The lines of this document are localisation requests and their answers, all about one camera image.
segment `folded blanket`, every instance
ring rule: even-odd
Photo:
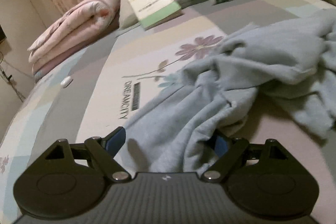
[[[336,10],[321,10],[230,35],[127,121],[118,161],[130,171],[201,174],[217,160],[205,142],[216,128],[236,132],[258,92],[325,137],[336,117],[335,22]]]
[[[71,47],[73,43],[69,43],[71,39],[63,39],[59,46],[52,48],[47,54],[42,56],[36,63],[33,64],[32,72],[35,82],[37,83],[42,77],[49,73],[53,68],[69,58],[74,53],[78,52],[82,48],[96,42],[111,32],[117,30],[119,27],[119,14],[115,16],[111,24],[103,30],[100,34],[93,36],[74,47]]]
[[[97,36],[114,19],[120,0],[83,0],[52,24],[29,48],[29,62],[35,63],[51,49],[61,54],[75,45]],[[41,63],[52,57],[46,56]]]

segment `purple flower print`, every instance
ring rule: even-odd
[[[211,35],[209,37],[196,37],[195,44],[183,44],[180,46],[181,51],[175,53],[175,55],[182,55],[180,60],[188,60],[195,55],[196,59],[202,59],[206,57],[212,46],[217,44],[223,39],[223,37],[216,37]]]
[[[0,158],[0,173],[3,174],[5,173],[5,166],[8,164],[9,157],[5,157],[3,160]]]

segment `green book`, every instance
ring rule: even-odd
[[[139,22],[148,30],[182,15],[175,0],[128,0]]]

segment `bedsheet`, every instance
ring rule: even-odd
[[[12,223],[20,215],[13,184],[55,140],[83,142],[122,126],[174,84],[172,73],[205,57],[221,38],[251,22],[267,26],[332,7],[321,0],[232,0],[215,6],[205,2],[148,31],[140,26],[115,31],[76,53],[38,82],[1,143],[0,222]],[[62,89],[60,82],[68,75],[73,82]],[[319,182],[312,216],[323,224],[336,223],[336,189],[317,143],[283,117],[256,119],[264,122],[251,130],[244,127],[240,134],[259,143],[277,138]]]

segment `light blue cloth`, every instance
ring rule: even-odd
[[[259,91],[324,138],[336,116],[335,21],[336,10],[321,10],[230,35],[130,118],[120,163],[138,172],[201,174],[217,160],[205,142],[216,128],[235,133]]]

